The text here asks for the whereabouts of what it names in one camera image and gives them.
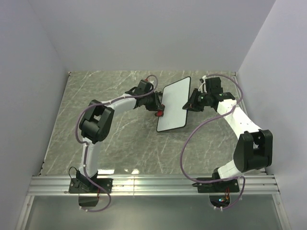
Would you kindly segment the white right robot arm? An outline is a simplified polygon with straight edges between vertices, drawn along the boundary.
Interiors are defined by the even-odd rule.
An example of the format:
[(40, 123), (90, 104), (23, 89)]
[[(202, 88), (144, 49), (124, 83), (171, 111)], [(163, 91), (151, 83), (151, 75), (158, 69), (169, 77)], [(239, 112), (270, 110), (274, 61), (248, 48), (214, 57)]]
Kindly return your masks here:
[(202, 126), (214, 120), (224, 118), (237, 137), (237, 144), (233, 159), (227, 164), (217, 168), (211, 178), (198, 180), (186, 178), (196, 184), (212, 184), (214, 190), (225, 190), (229, 181), (241, 177), (244, 173), (269, 167), (272, 164), (273, 134), (270, 130), (261, 129), (239, 107), (242, 97), (236, 99), (230, 92), (224, 92), (221, 86), (221, 74), (210, 74), (201, 78), (202, 85), (194, 89), (184, 110), (202, 112), (205, 107), (214, 109), (218, 115), (209, 118), (195, 130), (194, 135)]

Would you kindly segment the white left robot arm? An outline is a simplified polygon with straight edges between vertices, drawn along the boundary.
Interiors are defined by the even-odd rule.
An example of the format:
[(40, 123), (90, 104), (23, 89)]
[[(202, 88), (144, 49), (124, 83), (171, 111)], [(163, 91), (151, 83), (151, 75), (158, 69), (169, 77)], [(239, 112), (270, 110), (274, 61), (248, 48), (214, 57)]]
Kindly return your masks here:
[(155, 116), (164, 115), (165, 106), (161, 103), (162, 92), (156, 91), (147, 79), (140, 80), (138, 86), (131, 88), (120, 97), (110, 101), (92, 100), (78, 119), (75, 131), (77, 141), (83, 145), (82, 160), (76, 172), (76, 180), (81, 189), (93, 192), (97, 186), (98, 154), (100, 146), (109, 132), (113, 118), (129, 110), (145, 106), (146, 110), (155, 112)]

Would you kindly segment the white whiteboard black frame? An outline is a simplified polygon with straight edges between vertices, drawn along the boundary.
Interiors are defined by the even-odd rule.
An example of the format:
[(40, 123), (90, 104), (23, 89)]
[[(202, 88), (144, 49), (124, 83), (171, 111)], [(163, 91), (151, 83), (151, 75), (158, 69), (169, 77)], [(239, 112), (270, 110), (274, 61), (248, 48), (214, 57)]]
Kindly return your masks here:
[(163, 88), (161, 103), (165, 106), (163, 116), (158, 118), (157, 132), (183, 128), (187, 124), (188, 111), (183, 106), (188, 102), (191, 77), (187, 76)]

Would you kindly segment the red black whiteboard eraser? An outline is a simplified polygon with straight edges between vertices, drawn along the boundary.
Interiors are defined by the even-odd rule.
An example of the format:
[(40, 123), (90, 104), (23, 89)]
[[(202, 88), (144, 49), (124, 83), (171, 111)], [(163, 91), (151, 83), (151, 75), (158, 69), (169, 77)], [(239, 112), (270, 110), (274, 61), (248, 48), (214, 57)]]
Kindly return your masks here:
[(164, 110), (165, 110), (165, 106), (162, 104), (158, 110), (155, 112), (155, 116), (156, 117), (163, 117), (164, 116)]

